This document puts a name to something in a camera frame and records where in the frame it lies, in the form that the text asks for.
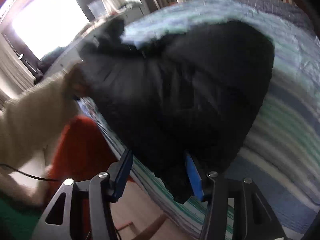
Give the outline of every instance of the striped bedsheet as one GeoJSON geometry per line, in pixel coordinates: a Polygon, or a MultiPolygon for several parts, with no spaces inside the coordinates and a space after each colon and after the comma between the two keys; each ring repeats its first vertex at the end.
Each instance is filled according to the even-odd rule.
{"type": "MultiPolygon", "coordinates": [[[[287,236],[300,239],[320,209],[320,45],[290,22],[232,0],[193,0],[164,8],[128,25],[124,41],[137,46],[165,33],[181,33],[200,23],[228,19],[248,22],[275,45],[273,77],[263,106],[243,148],[226,172],[241,180],[251,177],[275,211],[287,236]]],[[[82,107],[101,128],[120,157],[125,145],[85,98],[82,107]]],[[[190,198],[176,203],[156,178],[135,159],[132,176],[174,222],[198,237],[206,204],[190,198]]],[[[232,208],[226,239],[232,236],[232,208]]]]}

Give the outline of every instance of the black jacket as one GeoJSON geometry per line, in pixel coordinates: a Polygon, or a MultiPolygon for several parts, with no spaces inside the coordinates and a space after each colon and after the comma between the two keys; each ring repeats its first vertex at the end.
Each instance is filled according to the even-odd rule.
{"type": "Polygon", "coordinates": [[[184,151],[205,171],[228,168],[267,93],[272,43],[240,21],[169,34],[139,50],[98,41],[80,51],[91,98],[125,145],[184,203],[192,195],[184,151]]]}

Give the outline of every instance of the metal screw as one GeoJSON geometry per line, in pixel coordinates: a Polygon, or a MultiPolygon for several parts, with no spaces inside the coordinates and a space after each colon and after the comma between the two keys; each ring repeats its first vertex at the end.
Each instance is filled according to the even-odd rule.
{"type": "Polygon", "coordinates": [[[215,178],[215,177],[218,176],[218,173],[217,173],[216,171],[210,171],[210,172],[208,173],[208,176],[211,177],[211,178],[215,178]]]}
{"type": "Polygon", "coordinates": [[[244,178],[244,183],[247,183],[247,184],[251,184],[252,183],[252,179],[251,178],[244,178]]]}
{"type": "Polygon", "coordinates": [[[100,172],[98,176],[99,178],[105,178],[106,176],[108,176],[108,173],[103,171],[103,172],[100,172]]]}
{"type": "Polygon", "coordinates": [[[67,186],[72,185],[72,184],[73,184],[73,179],[66,179],[66,180],[64,181],[64,184],[67,185],[67,186]]]}

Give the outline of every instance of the red garment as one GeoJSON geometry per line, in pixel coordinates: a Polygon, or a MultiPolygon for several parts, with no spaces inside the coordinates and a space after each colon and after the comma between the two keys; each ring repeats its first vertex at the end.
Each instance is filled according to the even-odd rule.
{"type": "MultiPolygon", "coordinates": [[[[51,179],[72,178],[75,181],[92,179],[101,171],[107,171],[116,162],[108,143],[97,124],[85,116],[75,117],[65,126],[60,144],[52,162],[51,179]]],[[[49,182],[48,202],[61,182],[49,182]]],[[[89,202],[84,201],[84,234],[90,230],[89,202]]]]}

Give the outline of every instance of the beige sleeve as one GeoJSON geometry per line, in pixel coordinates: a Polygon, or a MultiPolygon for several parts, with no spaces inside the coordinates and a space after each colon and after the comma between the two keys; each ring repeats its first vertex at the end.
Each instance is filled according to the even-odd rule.
{"type": "Polygon", "coordinates": [[[61,73],[5,103],[0,112],[0,163],[21,167],[77,115],[67,87],[61,73]]]}

